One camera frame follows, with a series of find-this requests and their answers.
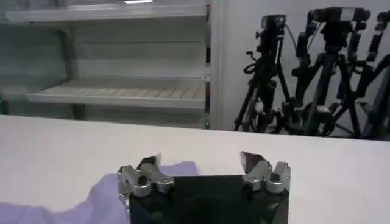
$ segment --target cable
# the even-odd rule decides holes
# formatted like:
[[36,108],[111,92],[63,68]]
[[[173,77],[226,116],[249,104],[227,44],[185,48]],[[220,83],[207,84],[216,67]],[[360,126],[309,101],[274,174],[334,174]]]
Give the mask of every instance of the cable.
[[318,28],[316,29],[316,31],[315,31],[315,33],[314,33],[312,39],[310,40],[310,44],[309,44],[308,47],[307,47],[307,51],[310,50],[311,44],[313,43],[313,40],[315,39],[315,37],[316,37],[316,35],[317,35],[317,33],[318,33],[318,30],[321,28],[321,26],[322,26],[322,23],[320,23],[320,24],[318,25]]
[[297,43],[296,43],[296,41],[295,41],[294,35],[293,35],[293,33],[291,32],[290,27],[289,27],[287,24],[286,24],[285,26],[286,26],[286,28],[287,28],[288,34],[289,34],[290,37],[291,37],[291,40],[292,40],[292,43],[293,43],[293,45],[294,45],[295,51],[297,52]]

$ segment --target lavender towel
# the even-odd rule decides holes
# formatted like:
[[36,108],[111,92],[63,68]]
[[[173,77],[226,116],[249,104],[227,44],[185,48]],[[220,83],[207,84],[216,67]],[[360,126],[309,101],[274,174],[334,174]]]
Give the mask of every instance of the lavender towel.
[[[161,170],[172,176],[198,175],[194,162],[162,166]],[[86,201],[65,212],[0,203],[0,224],[125,224],[127,219],[117,184],[116,174],[106,175],[92,187]]]

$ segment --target white tabletop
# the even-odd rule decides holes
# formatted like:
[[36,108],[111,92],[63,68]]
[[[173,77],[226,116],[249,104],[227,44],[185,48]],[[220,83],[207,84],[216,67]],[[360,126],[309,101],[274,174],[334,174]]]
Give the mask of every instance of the white tabletop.
[[292,169],[290,223],[388,219],[390,143],[0,116],[0,201],[53,211],[84,200],[122,165],[162,152],[202,175],[243,173],[239,152]]

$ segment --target tripod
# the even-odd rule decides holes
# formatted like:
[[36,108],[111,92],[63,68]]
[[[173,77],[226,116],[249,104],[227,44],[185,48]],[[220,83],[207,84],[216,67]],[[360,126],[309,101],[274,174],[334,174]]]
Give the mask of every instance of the tripod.
[[[297,45],[297,56],[300,59],[300,67],[294,69],[292,72],[293,76],[298,78],[296,89],[298,105],[303,104],[305,91],[321,67],[322,72],[313,101],[302,112],[304,135],[327,136],[333,131],[336,125],[336,119],[333,117],[335,108],[326,107],[325,101],[331,77],[336,73],[335,69],[339,68],[341,72],[341,89],[344,107],[350,111],[353,135],[360,136],[360,125],[354,100],[352,100],[355,94],[352,92],[349,83],[350,76],[352,75],[351,68],[355,66],[355,62],[348,64],[346,56],[339,52],[342,48],[347,47],[346,39],[348,33],[357,33],[365,29],[365,22],[369,17],[370,12],[362,8],[331,7],[309,12],[306,31],[300,33]],[[325,39],[325,53],[319,54],[315,64],[309,66],[310,56],[308,55],[307,44],[308,37],[314,34],[314,30],[316,30],[316,24],[313,21],[326,23],[321,31]],[[356,22],[355,28],[352,26],[352,21]],[[349,56],[356,55],[357,44],[358,40],[349,49]],[[325,125],[323,131],[320,132],[319,127],[321,124]]]
[[[366,95],[366,91],[370,84],[385,70],[390,66],[390,55],[386,55],[378,64],[378,66],[373,69],[372,66],[368,65],[367,62],[374,62],[377,55],[378,55],[378,49],[381,43],[381,39],[383,36],[383,32],[387,28],[388,22],[390,22],[390,11],[388,12],[381,12],[379,13],[377,17],[378,24],[375,26],[375,31],[377,32],[371,41],[370,48],[369,48],[369,54],[367,56],[366,61],[356,61],[355,64],[356,67],[361,67],[363,70],[361,72],[358,72],[361,74],[361,77],[359,79],[358,87],[354,93],[354,96],[349,99],[349,103],[355,103],[355,101],[358,98],[364,98]],[[353,33],[351,36],[351,42],[355,43],[354,47],[355,51],[357,49],[357,44],[360,39],[360,36]],[[365,125],[362,137],[363,138],[375,138],[377,136],[380,136],[380,130],[382,129],[382,125],[384,120],[386,119],[385,113],[387,111],[388,107],[388,101],[386,99],[389,99],[389,76],[390,71],[388,71],[384,78],[382,85],[378,91],[378,94],[375,98],[374,107],[370,109],[368,113],[369,119],[367,121],[367,124]],[[339,88],[338,98],[342,99],[344,94],[344,87]],[[334,120],[337,121],[347,110],[348,107],[347,104],[344,102],[341,106],[342,108],[334,115]]]
[[284,15],[265,16],[262,21],[264,31],[257,33],[257,38],[260,37],[257,52],[261,53],[261,57],[256,60],[253,58],[253,52],[247,52],[255,63],[247,66],[244,73],[253,74],[253,77],[248,82],[249,89],[235,120],[234,131],[242,127],[245,132],[252,129],[254,132],[264,133],[275,118],[277,125],[272,133],[279,133],[282,129],[282,114],[272,108],[277,86],[272,78],[278,75],[283,93],[289,100],[289,91],[280,64],[285,20]]

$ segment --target white shelf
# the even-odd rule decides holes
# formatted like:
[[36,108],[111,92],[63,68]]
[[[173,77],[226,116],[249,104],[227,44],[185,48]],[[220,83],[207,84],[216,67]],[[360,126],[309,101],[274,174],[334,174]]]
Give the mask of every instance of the white shelf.
[[205,108],[202,79],[83,78],[27,94],[33,102]]
[[0,77],[0,98],[4,100],[23,100],[26,94],[60,83],[61,78],[28,77],[25,75],[4,75]]
[[61,22],[99,19],[164,18],[180,16],[206,16],[205,4],[198,5],[143,5],[124,4],[82,5],[63,9],[8,11],[11,23]]

